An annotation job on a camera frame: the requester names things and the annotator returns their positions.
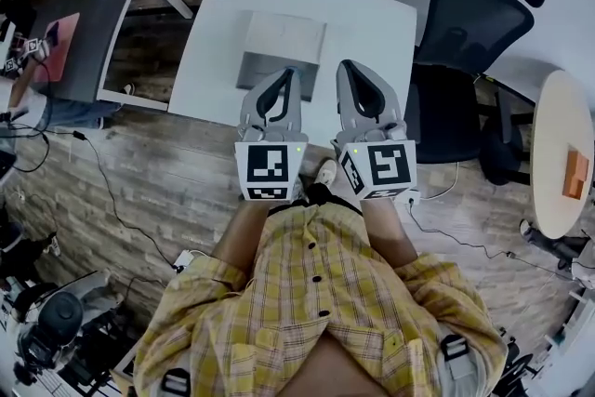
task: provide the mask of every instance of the power cord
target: power cord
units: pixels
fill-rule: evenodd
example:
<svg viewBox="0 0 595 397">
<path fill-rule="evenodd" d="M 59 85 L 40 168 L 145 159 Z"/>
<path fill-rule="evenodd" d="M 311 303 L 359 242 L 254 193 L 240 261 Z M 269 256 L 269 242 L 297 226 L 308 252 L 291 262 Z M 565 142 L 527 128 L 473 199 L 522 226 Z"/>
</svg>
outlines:
<svg viewBox="0 0 595 397">
<path fill-rule="evenodd" d="M 517 257 L 517 255 L 516 255 L 516 253 L 514 253 L 514 252 L 512 252 L 512 251 L 504 251 L 504 250 L 500 250 L 500 251 L 498 251 L 497 253 L 495 253 L 494 255 L 492 255 L 492 256 L 491 256 L 491 255 L 488 253 L 488 251 L 487 251 L 487 248 L 485 247 L 485 245 L 467 244 L 467 243 L 465 243 L 465 242 L 461 242 L 460 240 L 458 240 L 458 239 L 457 239 L 455 236 L 451 235 L 450 233 L 443 232 L 442 230 L 438 230 L 438 229 L 424 229 L 424 228 L 422 228 L 422 227 L 421 227 L 421 225 L 419 225 L 419 222 L 417 221 L 417 219 L 416 219 L 416 218 L 415 218 L 415 216 L 413 215 L 413 205 L 414 205 L 414 204 L 413 204 L 413 199 L 411 199 L 411 200 L 409 201 L 409 210 L 408 210 L 408 212 L 409 212 L 409 215 L 411 216 L 411 219 L 412 219 L 412 220 L 415 222 L 415 224 L 417 225 L 417 227 L 419 228 L 419 230 L 420 230 L 421 232 L 424 232 L 424 233 L 440 233 L 440 234 L 442 234 L 442 235 L 444 235 L 444 236 L 446 236 L 446 237 L 452 238 L 452 239 L 453 239 L 455 242 L 457 242 L 459 245 L 462 245 L 462 246 L 469 246 L 470 248 L 481 248 L 481 249 L 483 250 L 483 253 L 485 253 L 485 255 L 487 256 L 487 258 L 488 258 L 488 259 L 494 259 L 494 258 L 496 258 L 496 257 L 499 257 L 500 255 L 506 255 L 506 257 L 507 257 L 507 258 L 510 258 L 510 259 L 515 259 L 515 260 L 517 260 L 517 261 L 520 261 L 521 263 L 524 263 L 524 264 L 526 264 L 526 265 L 532 266 L 532 267 L 534 267 L 534 268 L 537 268 L 537 269 L 540 269 L 540 270 L 543 270 L 543 271 L 547 271 L 548 273 L 553 273 L 553 274 L 555 274 L 555 275 L 557 275 L 557 276 L 559 276 L 559 277 L 563 278 L 564 280 L 571 281 L 571 282 L 575 280 L 575 279 L 573 279 L 573 278 L 569 278 L 568 276 L 566 276 L 566 275 L 563 275 L 563 274 L 561 274 L 561 273 L 557 273 L 557 272 L 555 272 L 555 271 L 549 270 L 549 269 L 547 269 L 547 268 L 545 268 L 545 267 L 542 267 L 542 266 L 540 266 L 540 265 L 535 265 L 535 263 L 531 263 L 531 262 L 529 262 L 529 261 L 526 261 L 526 260 L 524 260 L 524 259 L 522 259 L 522 258 L 518 258 L 518 257 Z M 583 268 L 586 268 L 586 269 L 588 269 L 588 270 L 595 270 L 595 268 L 593 268 L 593 267 L 588 267 L 588 266 L 586 266 L 586 265 L 583 265 L 582 263 L 580 263 L 580 262 L 578 262 L 578 261 L 575 261 L 574 263 L 577 263 L 577 264 L 578 264 L 578 265 L 580 265 L 581 267 L 583 267 Z M 582 284 L 584 287 L 586 287 L 586 286 L 583 284 L 583 282 L 582 282 L 581 280 L 579 280 L 578 278 L 576 278 L 576 280 L 577 280 L 577 281 L 578 281 L 580 284 Z"/>
<path fill-rule="evenodd" d="M 108 189 L 108 193 L 110 194 L 110 197 L 112 197 L 112 205 L 113 205 L 113 214 L 115 215 L 115 217 L 118 219 L 118 221 L 122 224 L 123 227 L 132 230 L 132 231 L 136 231 L 139 233 L 142 233 L 145 237 L 147 237 L 149 240 L 152 241 L 152 244 L 155 245 L 155 249 L 159 252 L 159 255 L 161 255 L 161 258 L 164 259 L 164 261 L 176 272 L 181 272 L 182 270 L 179 270 L 180 267 L 177 267 L 176 265 L 174 265 L 171 261 L 169 261 L 167 259 L 167 257 L 163 254 L 163 252 L 161 251 L 161 248 L 159 248 L 159 245 L 157 245 L 157 242 L 155 242 L 155 239 L 152 238 L 147 232 L 145 232 L 143 229 L 141 229 L 140 227 L 136 227 L 136 226 L 131 226 L 128 225 L 127 223 L 125 223 L 120 216 L 118 215 L 118 209 L 116 207 L 116 203 L 115 203 L 115 196 L 113 195 L 112 192 L 112 188 L 110 187 L 110 182 L 108 181 L 108 177 L 105 175 L 105 172 L 103 171 L 103 167 L 101 167 L 101 161 L 99 159 L 99 153 L 97 152 L 97 149 L 95 149 L 95 146 L 93 145 L 93 143 L 83 134 L 80 133 L 78 131 L 73 131 L 73 136 L 77 139 L 80 140 L 85 140 L 86 142 L 89 143 L 89 146 L 91 146 L 91 149 L 93 150 L 93 152 L 95 153 L 95 156 L 97 157 L 97 166 L 99 169 L 99 172 L 101 173 L 101 175 L 103 176 L 103 178 L 105 179 L 105 185 L 107 186 Z"/>
<path fill-rule="evenodd" d="M 445 191 L 437 193 L 436 195 L 432 195 L 431 197 L 419 197 L 419 200 L 434 200 L 434 199 L 438 199 L 439 197 L 443 197 L 444 195 L 446 195 L 447 193 L 449 193 L 451 190 L 453 190 L 455 188 L 457 181 L 458 181 L 458 163 L 456 163 L 456 175 L 455 175 L 455 181 L 453 182 L 453 185 L 451 185 Z"/>
<path fill-rule="evenodd" d="M 39 129 L 37 129 L 36 127 L 31 127 L 31 129 L 35 130 L 35 131 L 40 131 Z M 44 161 L 47 159 L 47 156 L 49 154 L 49 140 L 47 139 L 46 136 L 46 132 L 50 133 L 50 134 L 55 134 L 55 135 L 63 135 L 63 136 L 73 136 L 76 139 L 79 139 L 81 141 L 86 141 L 88 142 L 89 146 L 91 146 L 91 149 L 93 150 L 93 152 L 95 153 L 95 156 L 97 158 L 97 165 L 98 165 L 98 169 L 99 172 L 101 173 L 101 175 L 103 176 L 103 179 L 105 180 L 105 185 L 108 189 L 108 193 L 110 195 L 110 197 L 112 198 L 112 207 L 113 207 L 113 214 L 115 215 L 116 219 L 120 222 L 120 224 L 125 227 L 126 229 L 129 229 L 131 231 L 135 231 L 135 232 L 139 232 L 142 235 L 144 235 L 146 238 L 148 238 L 149 240 L 151 240 L 151 242 L 153 243 L 153 245 L 155 246 L 155 249 L 157 250 L 157 252 L 159 253 L 159 255 L 161 255 L 161 258 L 165 261 L 165 263 L 167 263 L 172 270 L 174 270 L 176 273 L 181 273 L 184 271 L 184 267 L 179 267 L 174 265 L 169 259 L 167 259 L 167 257 L 164 255 L 164 253 L 161 251 L 161 248 L 159 248 L 159 245 L 157 244 L 157 242 L 155 242 L 155 239 L 152 238 L 147 232 L 145 232 L 143 229 L 141 229 L 140 227 L 136 227 L 133 225 L 128 225 L 127 223 L 125 223 L 122 218 L 119 216 L 118 214 L 118 208 L 116 205 L 116 201 L 115 201 L 115 196 L 113 195 L 112 192 L 112 187 L 110 186 L 110 182 L 108 180 L 107 175 L 105 174 L 105 172 L 103 171 L 103 167 L 101 166 L 101 161 L 99 159 L 99 153 L 97 152 L 97 149 L 95 149 L 95 146 L 93 145 L 93 143 L 88 139 L 87 136 L 85 136 L 83 133 L 79 132 L 79 131 L 73 131 L 73 132 L 60 132 L 60 131 L 40 131 L 42 134 L 42 138 L 44 138 L 44 141 L 47 144 L 47 149 L 46 149 L 46 154 L 44 156 L 44 159 L 42 160 L 42 162 L 37 165 L 36 167 L 30 169 L 30 170 L 23 170 L 23 169 L 18 169 L 20 172 L 25 172 L 25 173 L 30 173 L 30 172 L 34 172 L 37 169 L 39 169 L 39 167 L 41 167 L 44 163 Z"/>
<path fill-rule="evenodd" d="M 43 159 L 41 160 L 41 162 L 38 165 L 36 165 L 35 167 L 33 167 L 31 169 L 21 169 L 20 167 L 11 165 L 15 170 L 18 170 L 19 172 L 22 172 L 24 174 L 30 174 L 30 173 L 38 170 L 44 164 L 47 157 L 49 156 L 49 147 L 50 146 L 49 146 L 49 140 L 47 139 L 45 132 L 47 131 L 47 128 L 49 126 L 49 123 L 50 123 L 51 117 L 52 117 L 52 113 L 53 113 L 53 103 L 52 103 L 52 95 L 51 95 L 51 81 L 50 81 L 49 69 L 47 68 L 46 64 L 43 61 L 40 61 L 35 57 L 31 57 L 31 58 L 33 58 L 35 61 L 37 61 L 37 63 L 39 63 L 44 68 L 44 70 L 46 70 L 46 76 L 47 76 L 47 120 L 46 120 L 46 124 L 45 124 L 44 128 L 40 130 L 36 127 L 31 127 L 31 126 L 27 126 L 27 125 L 23 125 L 23 124 L 19 124 L 19 123 L 13 123 L 13 122 L 9 121 L 8 122 L 8 130 L 10 130 L 10 131 L 20 131 L 22 129 L 31 129 L 31 130 L 36 131 L 36 134 L 26 135 L 26 136 L 20 136 L 19 134 L 13 134 L 11 136 L 0 136 L 0 139 L 34 139 L 34 138 L 37 138 L 38 136 L 41 136 L 42 139 L 44 140 L 44 143 L 46 144 L 46 153 L 44 154 Z"/>
<path fill-rule="evenodd" d="M 161 283 L 159 280 L 146 280 L 145 278 L 140 278 L 138 276 L 133 276 L 130 281 L 128 282 L 128 286 L 126 287 L 126 293 L 124 294 L 124 301 L 122 301 L 122 303 L 126 303 L 128 300 L 128 295 L 130 294 L 130 288 L 132 287 L 132 284 L 134 282 L 142 282 L 142 283 L 157 283 L 159 284 L 163 289 L 166 288 L 166 286 Z"/>
</svg>

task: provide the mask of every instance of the blue jeans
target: blue jeans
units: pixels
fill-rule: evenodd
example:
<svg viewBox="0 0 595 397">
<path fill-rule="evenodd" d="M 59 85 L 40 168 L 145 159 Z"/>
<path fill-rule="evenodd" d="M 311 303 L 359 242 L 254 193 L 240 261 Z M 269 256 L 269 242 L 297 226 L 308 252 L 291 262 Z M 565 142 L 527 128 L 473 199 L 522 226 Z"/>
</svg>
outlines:
<svg viewBox="0 0 595 397">
<path fill-rule="evenodd" d="M 83 103 L 82 101 L 71 101 L 69 99 L 53 98 L 47 99 L 46 109 L 40 122 L 44 127 L 49 119 L 48 126 L 85 127 L 97 129 L 99 119 L 112 116 L 122 105 L 108 101 L 95 101 L 94 103 Z"/>
</svg>

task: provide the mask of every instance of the white sneaker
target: white sneaker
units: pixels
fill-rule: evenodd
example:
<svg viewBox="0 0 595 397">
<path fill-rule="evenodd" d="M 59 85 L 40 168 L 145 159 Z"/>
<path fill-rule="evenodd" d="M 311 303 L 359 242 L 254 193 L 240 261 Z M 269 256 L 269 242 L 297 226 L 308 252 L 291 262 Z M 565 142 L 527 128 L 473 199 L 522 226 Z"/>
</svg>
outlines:
<svg viewBox="0 0 595 397">
<path fill-rule="evenodd" d="M 62 253 L 60 250 L 60 245 L 58 245 L 58 240 L 56 237 L 52 238 L 52 244 L 49 246 L 49 251 L 54 257 L 59 257 Z"/>
<path fill-rule="evenodd" d="M 519 224 L 519 232 L 521 233 L 521 235 L 523 237 L 527 236 L 530 231 L 531 231 L 531 224 L 525 219 L 521 220 L 521 223 Z"/>
<path fill-rule="evenodd" d="M 110 278 L 112 277 L 112 272 L 110 270 L 108 270 L 107 268 L 105 268 L 100 273 L 103 275 L 103 279 L 105 280 L 105 285 L 107 286 L 108 283 L 110 282 Z"/>
<path fill-rule="evenodd" d="M 304 192 L 304 183 L 301 181 L 301 178 L 297 176 L 296 181 L 294 182 L 294 190 L 291 192 L 291 202 L 300 199 L 307 200 L 306 193 Z"/>
<path fill-rule="evenodd" d="M 134 83 L 128 83 L 126 84 L 123 88 L 122 88 L 122 93 L 124 93 L 125 95 L 134 95 L 135 91 L 137 90 L 137 87 L 134 86 Z"/>
<path fill-rule="evenodd" d="M 122 296 L 121 293 L 116 293 L 115 294 L 115 302 L 116 302 L 116 308 L 119 307 L 122 303 L 124 303 L 124 297 Z"/>
<path fill-rule="evenodd" d="M 318 169 L 318 175 L 316 176 L 315 184 L 323 184 L 326 187 L 333 185 L 335 177 L 337 176 L 337 161 L 333 159 L 327 159 L 323 166 Z"/>
<path fill-rule="evenodd" d="M 136 91 L 137 91 L 137 87 L 134 85 L 134 83 L 127 83 L 120 90 L 120 93 L 124 93 L 125 95 L 128 95 L 128 96 L 133 96 Z M 124 108 L 124 103 L 120 103 L 120 107 L 116 111 L 120 111 L 122 108 Z"/>
</svg>

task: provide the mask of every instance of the orange object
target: orange object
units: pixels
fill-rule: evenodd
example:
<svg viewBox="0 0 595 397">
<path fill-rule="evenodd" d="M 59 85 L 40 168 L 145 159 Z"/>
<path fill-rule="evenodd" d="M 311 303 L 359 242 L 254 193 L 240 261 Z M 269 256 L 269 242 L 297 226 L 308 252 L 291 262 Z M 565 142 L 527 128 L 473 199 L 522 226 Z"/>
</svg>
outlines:
<svg viewBox="0 0 595 397">
<path fill-rule="evenodd" d="M 580 200 L 583 187 L 587 181 L 588 159 L 579 151 L 569 151 L 566 162 L 566 179 L 562 195 Z"/>
</svg>

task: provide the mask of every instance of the yellow plaid shirt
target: yellow plaid shirt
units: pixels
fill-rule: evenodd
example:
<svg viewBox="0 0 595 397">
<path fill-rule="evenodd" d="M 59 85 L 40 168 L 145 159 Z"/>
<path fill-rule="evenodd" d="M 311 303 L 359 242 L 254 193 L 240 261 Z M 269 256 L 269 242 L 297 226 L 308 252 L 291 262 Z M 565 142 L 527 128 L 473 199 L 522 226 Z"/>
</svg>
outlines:
<svg viewBox="0 0 595 397">
<path fill-rule="evenodd" d="M 439 322 L 480 352 L 490 389 L 502 373 L 506 346 L 458 267 L 426 255 L 392 269 L 340 205 L 271 216 L 246 283 L 207 257 L 172 280 L 140 342 L 139 395 L 182 352 L 193 396 L 274 395 L 324 331 L 391 395 L 440 395 Z"/>
</svg>

